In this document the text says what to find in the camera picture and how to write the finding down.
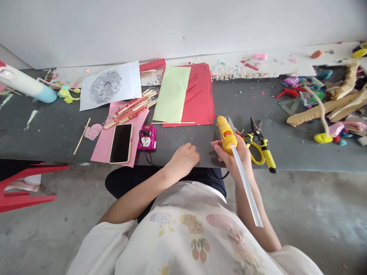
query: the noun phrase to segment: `paper heart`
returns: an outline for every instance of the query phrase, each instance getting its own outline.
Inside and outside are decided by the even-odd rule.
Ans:
[[[150,137],[143,137],[141,142],[143,143],[143,147],[148,147],[150,144]]]
[[[87,127],[84,137],[93,141],[96,139],[96,137],[98,137],[99,133],[102,131],[102,128],[103,126],[101,124],[94,124],[91,127]]]

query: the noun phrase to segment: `yellow glue gun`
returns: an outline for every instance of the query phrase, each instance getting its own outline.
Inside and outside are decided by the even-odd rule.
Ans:
[[[217,117],[217,126],[222,138],[222,147],[229,154],[233,155],[231,144],[237,147],[237,139],[233,134],[232,128],[224,116]]]

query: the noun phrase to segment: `black cable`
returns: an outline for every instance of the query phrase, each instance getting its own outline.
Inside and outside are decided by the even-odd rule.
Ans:
[[[221,177],[221,178],[216,178],[216,177],[213,177],[213,176],[211,176],[211,175],[208,175],[208,176],[209,176],[209,177],[211,177],[211,178],[213,178],[213,179],[215,179],[215,180],[223,180],[223,179],[225,179],[228,175],[229,175],[229,171],[227,171],[227,173],[226,173],[223,177]]]
[[[144,146],[143,146],[143,142],[142,142],[142,140],[141,140],[141,136],[140,136],[140,134],[143,132],[143,130],[140,130],[139,131],[139,140],[140,140],[140,145],[141,145],[141,147],[143,148],[143,151],[144,151],[144,155],[145,155],[145,158],[146,158],[146,161],[150,164],[150,165],[152,165],[152,166],[156,166],[156,167],[158,167],[159,169],[161,169],[158,165],[155,165],[154,163],[152,163],[152,162],[150,162],[149,161],[149,159],[148,159],[148,156],[146,155],[146,151],[145,151],[145,149],[144,149]],[[227,173],[223,176],[223,177],[221,177],[221,178],[216,178],[216,177],[213,177],[213,176],[211,176],[211,175],[208,175],[209,177],[211,177],[211,178],[213,178],[213,179],[215,179],[215,180],[223,180],[223,179],[225,179],[227,176],[229,175],[229,171],[227,171]]]
[[[141,145],[141,147],[143,148],[143,151],[144,151],[144,154],[145,154],[145,157],[146,157],[146,161],[147,161],[150,165],[152,165],[152,166],[156,166],[156,167],[158,167],[159,169],[161,169],[158,165],[155,165],[154,163],[152,163],[152,162],[150,162],[150,161],[148,160],[148,156],[146,155],[146,152],[145,152],[145,149],[144,149],[144,146],[143,146],[143,142],[141,141],[140,133],[141,133],[142,131],[143,131],[143,130],[140,130],[140,131],[139,131],[139,140],[140,140],[140,145]]]

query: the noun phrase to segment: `concrete floor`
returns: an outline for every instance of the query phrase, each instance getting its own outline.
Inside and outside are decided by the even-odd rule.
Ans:
[[[55,202],[0,214],[3,275],[65,274],[78,248],[115,199],[104,179],[116,166],[71,165],[43,176]],[[265,208],[283,245],[304,251],[325,275],[367,274],[367,173],[256,170]],[[235,209],[232,178],[228,203]]]

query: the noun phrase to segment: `white paper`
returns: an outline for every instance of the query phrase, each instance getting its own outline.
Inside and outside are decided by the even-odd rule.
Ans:
[[[139,61],[134,61],[84,78],[80,111],[138,97],[141,97]]]

